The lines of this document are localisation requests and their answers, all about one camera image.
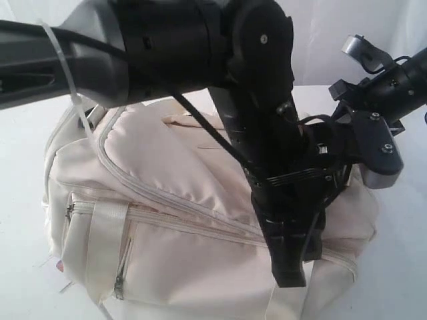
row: zip tie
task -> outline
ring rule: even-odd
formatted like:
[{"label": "zip tie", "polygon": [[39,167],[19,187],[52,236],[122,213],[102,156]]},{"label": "zip tie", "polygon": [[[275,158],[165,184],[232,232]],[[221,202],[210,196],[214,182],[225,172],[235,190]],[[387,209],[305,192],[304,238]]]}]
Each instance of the zip tie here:
[{"label": "zip tie", "polygon": [[59,62],[61,63],[62,69],[65,74],[65,78],[68,83],[68,87],[70,90],[71,95],[71,102],[75,106],[75,110],[77,111],[77,114],[79,115],[81,119],[81,123],[83,124],[83,128],[85,129],[87,138],[90,140],[92,146],[95,146],[95,140],[93,138],[92,130],[90,129],[89,121],[87,120],[87,117],[85,115],[85,110],[83,108],[83,100],[81,97],[77,94],[77,88],[75,86],[73,75],[71,74],[71,70],[68,66],[68,62],[65,58],[64,52],[62,51],[61,45],[58,42],[58,39],[56,38],[56,35],[54,34],[52,28],[48,26],[46,23],[44,23],[42,20],[39,19],[40,25],[45,30],[49,40],[52,43],[53,48],[56,51],[56,54],[58,56]]}]

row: white surface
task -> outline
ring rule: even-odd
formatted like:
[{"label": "white surface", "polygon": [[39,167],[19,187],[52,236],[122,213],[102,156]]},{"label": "white surface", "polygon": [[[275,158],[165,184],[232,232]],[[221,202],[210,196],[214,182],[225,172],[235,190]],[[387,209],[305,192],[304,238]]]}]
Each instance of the white surface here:
[{"label": "white surface", "polygon": [[[326,87],[297,87],[294,96],[297,106],[311,112],[335,106]],[[206,99],[205,93],[191,97],[198,106]],[[62,97],[0,112],[0,319],[103,319],[82,288],[58,293],[66,282],[49,261],[43,231],[44,144],[67,105]],[[423,107],[404,120],[407,132],[398,142],[406,168],[394,188],[376,193],[382,209],[378,236],[359,259],[358,282],[321,320],[425,318],[425,112]],[[107,307],[116,319],[149,319],[115,301]]]},{"label": "white surface", "polygon": [[[427,45],[425,0],[276,0],[294,20],[297,85],[359,81],[362,68],[341,53],[347,36],[365,35],[394,57]],[[0,0],[0,18],[60,25],[81,0]]]}]

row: cream duffel bag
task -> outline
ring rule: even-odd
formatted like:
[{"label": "cream duffel bag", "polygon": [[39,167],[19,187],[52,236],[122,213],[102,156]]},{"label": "cream duffel bag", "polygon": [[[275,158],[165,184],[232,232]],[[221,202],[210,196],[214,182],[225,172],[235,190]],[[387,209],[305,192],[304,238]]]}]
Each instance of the cream duffel bag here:
[{"label": "cream duffel bag", "polygon": [[242,168],[174,100],[89,120],[90,137],[70,107],[52,134],[43,202],[53,254],[107,318],[114,296],[155,307],[149,320],[315,319],[355,281],[378,210],[358,172],[327,210],[308,286],[278,289]]}]

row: zipper pull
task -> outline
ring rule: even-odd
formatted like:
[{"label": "zipper pull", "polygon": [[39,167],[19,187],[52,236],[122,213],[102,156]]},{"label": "zipper pull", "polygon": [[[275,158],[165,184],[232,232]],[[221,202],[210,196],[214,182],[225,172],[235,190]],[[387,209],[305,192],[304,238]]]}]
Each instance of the zipper pull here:
[{"label": "zipper pull", "polygon": [[67,207],[67,212],[66,212],[66,214],[65,214],[65,217],[67,218],[67,220],[68,220],[68,222],[71,222],[71,214],[73,213],[73,211],[74,211],[74,203],[72,204],[72,205],[69,205],[68,207]]},{"label": "zipper pull", "polygon": [[115,283],[114,283],[114,293],[115,293],[115,297],[116,299],[119,300],[124,300],[125,297],[123,296],[123,277],[121,275],[118,275],[115,278]]}]

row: beige bag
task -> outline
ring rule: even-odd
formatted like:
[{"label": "beige bag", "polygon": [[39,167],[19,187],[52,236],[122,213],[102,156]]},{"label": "beige bag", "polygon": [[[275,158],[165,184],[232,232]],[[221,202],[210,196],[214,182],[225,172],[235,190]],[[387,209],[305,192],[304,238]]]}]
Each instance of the beige bag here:
[{"label": "beige bag", "polygon": [[52,252],[106,317],[113,295],[155,307],[150,320],[315,319],[355,281],[378,211],[358,172],[308,286],[278,289],[242,168],[192,117],[172,100],[95,110],[94,144],[73,108],[53,133],[44,205]]}]

